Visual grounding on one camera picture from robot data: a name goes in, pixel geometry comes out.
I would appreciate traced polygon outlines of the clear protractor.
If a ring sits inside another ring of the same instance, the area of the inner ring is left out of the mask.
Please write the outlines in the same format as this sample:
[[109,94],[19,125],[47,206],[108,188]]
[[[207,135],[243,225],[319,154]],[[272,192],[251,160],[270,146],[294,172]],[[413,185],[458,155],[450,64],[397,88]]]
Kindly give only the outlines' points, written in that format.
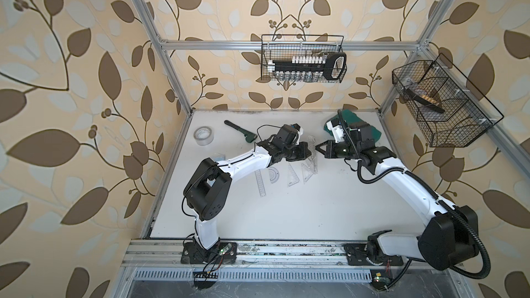
[[268,171],[269,171],[269,181],[271,184],[275,184],[279,181],[280,179],[280,172],[277,168],[275,167],[270,167],[268,168]]

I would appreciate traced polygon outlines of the clear triangle ruler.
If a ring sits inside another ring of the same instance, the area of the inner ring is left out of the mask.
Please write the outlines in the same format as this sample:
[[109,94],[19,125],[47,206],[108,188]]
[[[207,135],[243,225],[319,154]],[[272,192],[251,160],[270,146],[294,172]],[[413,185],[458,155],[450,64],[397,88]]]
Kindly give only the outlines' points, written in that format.
[[298,177],[297,173],[295,172],[294,167],[290,163],[287,164],[287,168],[288,168],[288,186],[289,187],[295,186],[296,184],[300,182],[300,178]]
[[304,183],[308,183],[308,181],[312,178],[313,175],[315,175],[313,168],[310,168],[306,164],[302,164],[302,176]]

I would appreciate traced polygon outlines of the clear straight ruler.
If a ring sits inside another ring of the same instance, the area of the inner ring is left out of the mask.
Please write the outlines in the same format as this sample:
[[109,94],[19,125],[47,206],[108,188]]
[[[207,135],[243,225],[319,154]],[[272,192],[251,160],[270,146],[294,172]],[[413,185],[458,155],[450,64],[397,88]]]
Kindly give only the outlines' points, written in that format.
[[255,178],[258,184],[258,190],[259,190],[260,197],[266,197],[266,190],[265,190],[265,185],[264,185],[264,180],[262,177],[261,170],[255,171]]

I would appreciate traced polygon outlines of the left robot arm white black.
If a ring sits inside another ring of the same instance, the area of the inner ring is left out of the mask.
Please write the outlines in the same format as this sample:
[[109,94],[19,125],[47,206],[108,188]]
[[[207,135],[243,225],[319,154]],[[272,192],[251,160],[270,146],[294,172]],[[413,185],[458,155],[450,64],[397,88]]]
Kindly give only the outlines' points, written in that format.
[[235,262],[238,244],[221,240],[216,220],[226,204],[231,184],[283,160],[308,159],[311,151],[308,143],[300,140],[302,135],[299,125],[284,124],[276,134],[255,142],[246,153],[219,162],[211,158],[200,162],[183,191],[182,204],[191,209],[190,216],[195,218],[193,240],[184,244],[183,264]]

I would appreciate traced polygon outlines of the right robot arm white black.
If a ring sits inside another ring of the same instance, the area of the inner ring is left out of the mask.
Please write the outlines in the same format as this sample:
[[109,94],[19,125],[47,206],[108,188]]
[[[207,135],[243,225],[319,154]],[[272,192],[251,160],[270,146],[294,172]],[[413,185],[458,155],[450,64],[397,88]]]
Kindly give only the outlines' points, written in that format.
[[397,234],[381,230],[369,236],[365,255],[378,265],[393,256],[425,262],[436,270],[451,269],[480,280],[491,271],[491,259],[478,234],[478,216],[468,206],[457,206],[410,171],[385,146],[376,146],[371,125],[347,124],[342,117],[327,121],[332,140],[316,146],[327,159],[354,160],[361,183],[384,181],[421,218],[421,233]]

